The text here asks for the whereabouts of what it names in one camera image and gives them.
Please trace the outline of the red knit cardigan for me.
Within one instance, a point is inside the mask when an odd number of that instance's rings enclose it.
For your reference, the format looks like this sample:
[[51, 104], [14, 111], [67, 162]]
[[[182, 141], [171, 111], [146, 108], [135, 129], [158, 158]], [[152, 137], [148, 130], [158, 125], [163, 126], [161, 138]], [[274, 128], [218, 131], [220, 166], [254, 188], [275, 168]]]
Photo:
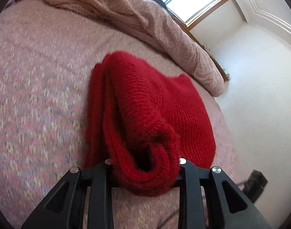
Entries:
[[135, 195], [166, 193], [180, 158], [204, 169], [213, 163], [211, 122], [190, 78], [167, 77], [127, 52], [94, 66], [86, 115], [84, 166], [110, 159], [120, 185]]

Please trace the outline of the pink floral bed sheet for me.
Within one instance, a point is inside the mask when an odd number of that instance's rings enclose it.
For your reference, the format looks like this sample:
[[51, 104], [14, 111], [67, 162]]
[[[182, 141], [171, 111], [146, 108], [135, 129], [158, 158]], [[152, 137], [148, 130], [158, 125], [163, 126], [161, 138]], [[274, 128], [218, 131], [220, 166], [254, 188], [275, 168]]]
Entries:
[[14, 228], [82, 165], [89, 77], [114, 51], [167, 76], [183, 72], [144, 42], [41, 0], [21, 0], [0, 14], [0, 210]]

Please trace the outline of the wooden bay window shelf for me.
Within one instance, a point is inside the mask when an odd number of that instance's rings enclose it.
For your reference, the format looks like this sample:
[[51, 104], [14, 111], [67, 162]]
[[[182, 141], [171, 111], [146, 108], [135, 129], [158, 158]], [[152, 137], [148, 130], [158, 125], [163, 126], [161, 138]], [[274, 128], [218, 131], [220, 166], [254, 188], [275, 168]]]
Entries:
[[180, 28], [190, 37], [191, 40], [193, 40], [194, 42], [196, 42], [211, 58], [211, 60], [214, 62], [215, 66], [217, 67], [218, 71], [220, 72], [221, 76], [223, 77], [224, 82], [227, 82], [230, 80], [230, 76], [229, 74], [226, 73], [226, 71], [221, 67], [221, 65], [215, 60], [215, 58], [209, 53], [209, 50], [204, 47], [203, 44], [201, 44], [194, 36], [193, 34], [188, 30], [188, 27], [181, 22], [175, 15], [170, 15], [173, 19], [173, 21], [175, 21]]

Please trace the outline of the pink floral duvet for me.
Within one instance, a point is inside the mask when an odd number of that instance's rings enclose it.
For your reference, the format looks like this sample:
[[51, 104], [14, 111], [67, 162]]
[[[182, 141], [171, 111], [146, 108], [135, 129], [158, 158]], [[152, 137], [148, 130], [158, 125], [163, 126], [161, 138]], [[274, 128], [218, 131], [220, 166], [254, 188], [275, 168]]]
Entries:
[[43, 0], [92, 19], [102, 19], [168, 54], [212, 96], [224, 92], [224, 80], [210, 55], [152, 0]]

